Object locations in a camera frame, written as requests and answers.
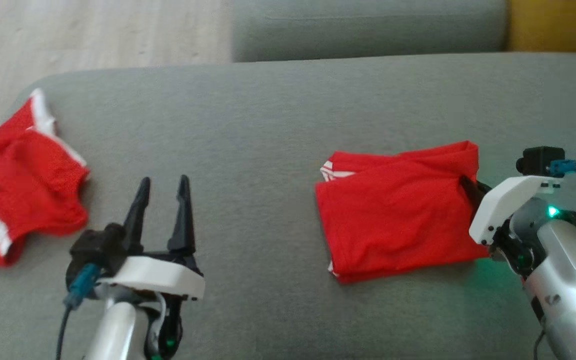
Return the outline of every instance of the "wooden floor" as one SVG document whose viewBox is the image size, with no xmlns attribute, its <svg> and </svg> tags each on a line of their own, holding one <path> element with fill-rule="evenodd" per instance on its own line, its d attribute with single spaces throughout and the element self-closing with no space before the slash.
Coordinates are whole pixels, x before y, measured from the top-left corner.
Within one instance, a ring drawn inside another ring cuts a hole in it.
<svg viewBox="0 0 576 360">
<path fill-rule="evenodd" d="M 229 62 L 229 1 L 0 0 L 0 123 L 44 76 Z"/>
</svg>

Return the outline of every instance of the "red cloth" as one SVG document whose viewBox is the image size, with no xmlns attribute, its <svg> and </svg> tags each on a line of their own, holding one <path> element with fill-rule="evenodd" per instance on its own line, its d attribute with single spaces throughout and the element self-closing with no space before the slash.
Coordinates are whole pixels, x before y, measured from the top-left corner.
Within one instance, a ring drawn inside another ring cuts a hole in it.
<svg viewBox="0 0 576 360">
<path fill-rule="evenodd" d="M 57 137 L 44 94 L 33 91 L 0 126 L 0 267 L 19 258 L 28 233 L 66 235 L 86 224 L 79 189 L 87 175 L 84 159 Z"/>
<path fill-rule="evenodd" d="M 478 168 L 470 141 L 394 156 L 335 152 L 315 185 L 329 270 L 352 283 L 487 257 L 468 233 L 474 209 L 459 182 Z"/>
</svg>

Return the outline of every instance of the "gray fabric surface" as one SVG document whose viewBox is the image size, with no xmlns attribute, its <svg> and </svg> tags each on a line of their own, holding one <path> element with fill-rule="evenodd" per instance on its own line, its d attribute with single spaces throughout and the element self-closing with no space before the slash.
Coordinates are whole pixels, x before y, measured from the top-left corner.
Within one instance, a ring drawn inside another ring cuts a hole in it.
<svg viewBox="0 0 576 360">
<path fill-rule="evenodd" d="M 335 150 L 393 154 L 469 139 L 479 177 L 516 176 L 524 148 L 576 158 L 576 55 L 417 55 L 101 70 L 40 80 L 89 161 L 89 227 L 121 221 L 143 176 L 144 245 L 165 247 L 190 177 L 203 301 L 178 359 L 528 359 L 539 326 L 508 266 L 483 259 L 340 285 L 313 185 Z M 576 210 L 576 177 L 553 203 Z M 76 235 L 35 235 L 0 269 L 0 360 L 51 358 Z M 71 316 L 78 360 L 102 313 Z M 540 359 L 550 359 L 542 344 Z"/>
<path fill-rule="evenodd" d="M 506 0 L 233 0 L 236 62 L 498 51 Z"/>
</svg>

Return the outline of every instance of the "green led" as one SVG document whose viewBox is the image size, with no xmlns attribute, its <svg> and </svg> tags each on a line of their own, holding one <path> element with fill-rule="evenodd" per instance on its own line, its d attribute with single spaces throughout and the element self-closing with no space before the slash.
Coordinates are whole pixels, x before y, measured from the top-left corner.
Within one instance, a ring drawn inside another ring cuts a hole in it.
<svg viewBox="0 0 576 360">
<path fill-rule="evenodd" d="M 548 216 L 554 218 L 555 215 L 559 214 L 560 210 L 557 207 L 549 206 L 548 207 Z"/>
</svg>

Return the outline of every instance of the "black cable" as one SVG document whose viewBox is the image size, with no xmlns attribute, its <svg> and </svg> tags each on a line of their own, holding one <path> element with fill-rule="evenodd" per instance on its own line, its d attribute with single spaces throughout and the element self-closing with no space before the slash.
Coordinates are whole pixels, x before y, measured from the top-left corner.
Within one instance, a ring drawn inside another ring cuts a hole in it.
<svg viewBox="0 0 576 360">
<path fill-rule="evenodd" d="M 72 310 L 73 306 L 66 305 L 66 311 L 63 312 L 63 317 L 61 318 L 61 326 L 59 327 L 59 337 L 57 338 L 57 356 L 55 356 L 55 360 L 61 360 L 62 358 L 62 345 L 64 344 L 66 324 L 68 324 L 68 317 L 71 315 Z"/>
<path fill-rule="evenodd" d="M 546 333 L 542 330 L 539 337 L 537 337 L 537 341 L 534 342 L 534 348 L 532 348 L 532 360 L 537 360 L 537 348 L 539 347 L 539 343 L 542 342 L 544 335 L 546 335 Z"/>
</svg>

